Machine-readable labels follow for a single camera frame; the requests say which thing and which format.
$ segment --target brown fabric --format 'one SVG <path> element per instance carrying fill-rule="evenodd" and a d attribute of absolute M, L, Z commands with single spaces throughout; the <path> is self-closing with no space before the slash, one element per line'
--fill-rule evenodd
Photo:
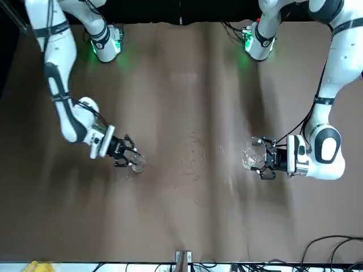
<path fill-rule="evenodd" d="M 284 23 L 256 63 L 220 24 L 126 27 L 124 54 L 99 63 L 82 27 L 70 77 L 75 99 L 94 98 L 116 135 L 148 160 L 134 175 L 61 136 L 32 33 L 19 40 L 0 102 L 2 261 L 298 261 L 312 239 L 362 235 L 362 85 L 339 93 L 331 123 L 347 167 L 338 181 L 261 181 L 243 169 L 251 135 L 280 137 L 306 115 L 330 44 L 327 27 Z M 326 262 L 337 240 L 311 248 Z M 360 257 L 346 244 L 337 261 Z"/>

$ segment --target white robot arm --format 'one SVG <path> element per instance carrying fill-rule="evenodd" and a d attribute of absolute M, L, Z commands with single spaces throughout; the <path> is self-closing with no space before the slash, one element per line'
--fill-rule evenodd
<path fill-rule="evenodd" d="M 252 167 L 251 170 L 257 171 L 263 179 L 274 179 L 273 171 L 277 170 L 287 172 L 289 176 L 335 180 L 343 175 L 345 169 L 341 136 L 329 124 L 328 117 L 339 90 L 357 79 L 363 71 L 363 2 L 310 0 L 309 12 L 313 19 L 328 24 L 332 30 L 329 55 L 313 106 L 300 123 L 301 135 L 287 135 L 286 149 L 277 145 L 285 137 L 279 141 L 265 138 L 260 141 L 259 144 L 264 145 L 267 151 L 265 165 L 262 168 Z M 269 51 L 260 50 L 257 42 L 251 45 L 249 53 L 252 58 L 263 60 Z M 308 150 L 305 141 L 310 144 Z"/>
<path fill-rule="evenodd" d="M 120 139 L 113 136 L 115 127 L 100 116 L 96 102 L 83 97 L 74 105 L 68 90 L 77 49 L 63 10 L 72 13 L 85 25 L 101 61 L 111 61 L 121 51 L 119 46 L 115 46 L 120 43 L 119 29 L 107 25 L 104 18 L 88 6 L 98 7 L 105 0 L 95 2 L 96 6 L 89 0 L 26 0 L 25 4 L 37 42 L 44 52 L 44 75 L 64 138 L 71 143 L 89 145 L 93 159 L 107 154 L 115 158 L 117 167 L 134 166 L 141 155 L 132 140 L 127 135 Z M 98 118 L 105 127 L 97 124 Z"/>

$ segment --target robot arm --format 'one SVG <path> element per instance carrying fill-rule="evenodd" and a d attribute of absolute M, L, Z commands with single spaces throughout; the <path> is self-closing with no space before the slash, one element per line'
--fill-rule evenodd
<path fill-rule="evenodd" d="M 302 135 L 288 135 L 286 149 L 279 141 L 266 141 L 264 167 L 252 167 L 263 179 L 274 179 L 273 171 L 335 180 L 343 175 L 345 160 L 340 133 L 328 117 L 337 93 L 363 71 L 363 3 L 357 0 L 310 0 L 313 19 L 329 24 L 332 43 L 313 106 L 302 122 Z M 310 144 L 307 150 L 305 141 Z"/>
<path fill-rule="evenodd" d="M 138 153 L 132 140 L 127 135 L 121 139 L 113 136 L 115 127 L 112 125 L 104 122 L 106 126 L 104 128 L 97 124 L 97 117 L 100 115 L 96 102 L 89 97 L 81 98 L 75 105 L 72 102 L 68 90 L 68 80 L 77 49 L 61 5 L 57 0 L 26 0 L 25 4 L 37 42 L 41 51 L 44 52 L 45 80 L 60 119 L 64 138 L 71 143 L 89 145 L 91 147 L 90 157 L 93 159 L 97 156 L 105 157 L 107 154 L 116 159 L 115 166 L 137 165 L 136 161 L 140 161 L 138 158 L 141 158 L 141 154 Z M 77 3 L 72 1 L 71 6 L 73 4 L 79 8 L 76 5 L 78 1 Z M 87 17 L 85 10 L 83 10 L 82 16 Z M 110 33 L 113 30 L 101 30 L 103 34 L 98 35 L 98 39 L 103 40 L 101 42 L 103 45 L 112 44 L 115 37 L 111 37 Z M 106 41 L 104 35 L 107 33 L 108 40 Z M 112 47 L 108 53 L 107 48 L 110 47 L 99 48 L 98 57 L 101 60 L 115 57 L 115 48 Z"/>
<path fill-rule="evenodd" d="M 252 23 L 246 33 L 246 52 L 255 60 L 265 60 L 272 50 L 276 31 L 282 23 L 281 9 L 287 5 L 306 2 L 307 0 L 259 0 L 262 16 L 259 22 Z"/>

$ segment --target metal bracket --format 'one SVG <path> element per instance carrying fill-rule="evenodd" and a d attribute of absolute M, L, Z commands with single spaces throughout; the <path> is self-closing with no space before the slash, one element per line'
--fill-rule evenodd
<path fill-rule="evenodd" d="M 175 252 L 175 262 L 178 262 L 181 252 L 183 252 L 183 251 L 176 251 Z M 192 262 L 192 252 L 191 251 L 185 251 L 185 252 L 187 254 L 188 263 Z"/>

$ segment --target green led light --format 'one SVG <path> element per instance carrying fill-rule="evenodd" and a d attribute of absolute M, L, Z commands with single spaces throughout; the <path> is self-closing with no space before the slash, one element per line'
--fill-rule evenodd
<path fill-rule="evenodd" d="M 121 44 L 119 41 L 112 40 L 112 45 L 116 51 L 117 54 L 121 52 Z"/>
<path fill-rule="evenodd" d="M 270 47 L 270 52 L 272 51 L 273 48 L 273 44 L 275 43 L 275 38 L 273 38 L 272 42 L 271 42 L 271 47 Z"/>
<path fill-rule="evenodd" d="M 248 40 L 244 42 L 244 50 L 249 52 L 252 47 L 252 43 L 254 42 L 254 38 L 250 37 Z"/>
<path fill-rule="evenodd" d="M 91 41 L 91 45 L 92 45 L 92 48 L 93 48 L 93 53 L 95 53 L 96 54 L 96 48 L 95 48 L 95 46 L 93 45 L 93 42 Z"/>

